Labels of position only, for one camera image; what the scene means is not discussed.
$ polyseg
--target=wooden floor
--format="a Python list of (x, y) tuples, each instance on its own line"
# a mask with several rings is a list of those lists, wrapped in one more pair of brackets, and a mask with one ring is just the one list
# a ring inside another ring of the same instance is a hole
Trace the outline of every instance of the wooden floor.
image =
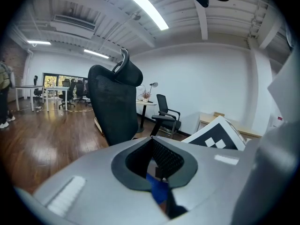
[[(15, 102), (9, 108), (16, 110)], [(32, 112), (29, 99), (20, 100), (20, 109), (25, 111), (14, 111), (16, 120), (0, 131), (0, 158), (12, 183), (29, 193), (79, 157), (108, 147), (94, 124), (92, 107), (83, 101), (69, 107), (77, 112), (58, 110), (53, 101), (49, 101), (50, 112)], [(145, 120), (145, 130), (136, 137), (149, 136), (153, 127), (154, 123)], [(168, 137), (160, 131), (157, 135)], [(173, 138), (186, 137), (175, 134)]]

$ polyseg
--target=black mesh panel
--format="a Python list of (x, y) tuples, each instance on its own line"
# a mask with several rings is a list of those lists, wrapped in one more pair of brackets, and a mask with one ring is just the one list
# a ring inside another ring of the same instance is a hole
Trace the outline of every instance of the black mesh panel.
[(135, 174), (146, 178), (147, 168), (153, 153), (153, 144), (150, 140), (148, 143), (130, 153), (126, 158), (127, 168)]
[(166, 100), (165, 96), (161, 95), (161, 94), (157, 94), (156, 97), (157, 97), (157, 101), (158, 101), (159, 110), (164, 113), (168, 113), (169, 109), (168, 109), (168, 104), (167, 104), (167, 100)]
[(100, 65), (89, 71), (90, 100), (109, 145), (132, 139), (138, 129), (136, 87), (114, 80), (114, 73)]
[(165, 178), (176, 173), (183, 165), (183, 158), (165, 146), (154, 141), (153, 158)]

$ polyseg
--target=air vent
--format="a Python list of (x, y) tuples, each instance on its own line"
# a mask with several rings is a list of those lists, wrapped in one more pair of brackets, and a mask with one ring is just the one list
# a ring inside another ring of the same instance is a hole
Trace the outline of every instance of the air vent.
[(87, 29), (91, 29), (91, 30), (94, 30), (96, 27), (94, 24), (92, 24), (90, 22), (86, 22), (81, 19), (77, 19), (77, 18), (73, 18), (73, 17), (69, 17), (69, 16), (63, 16), (63, 15), (55, 15), (54, 21), (66, 22), (66, 23), (70, 23), (73, 25), (76, 24), (77, 26), (81, 26), (83, 28), (87, 28)]

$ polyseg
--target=blue object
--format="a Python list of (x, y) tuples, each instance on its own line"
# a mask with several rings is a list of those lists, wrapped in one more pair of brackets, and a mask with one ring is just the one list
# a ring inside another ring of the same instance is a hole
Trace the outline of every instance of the blue object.
[(163, 201), (167, 200), (168, 198), (168, 183), (160, 182), (153, 178), (150, 174), (147, 173), (146, 180), (150, 182), (152, 187), (152, 196), (154, 200), (161, 204)]

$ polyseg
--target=potted plant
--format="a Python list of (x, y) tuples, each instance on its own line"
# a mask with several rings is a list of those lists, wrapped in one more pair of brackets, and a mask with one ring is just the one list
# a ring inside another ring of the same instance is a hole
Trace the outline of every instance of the potted plant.
[(147, 103), (149, 101), (151, 94), (150, 92), (147, 92), (146, 90), (142, 93), (142, 101)]

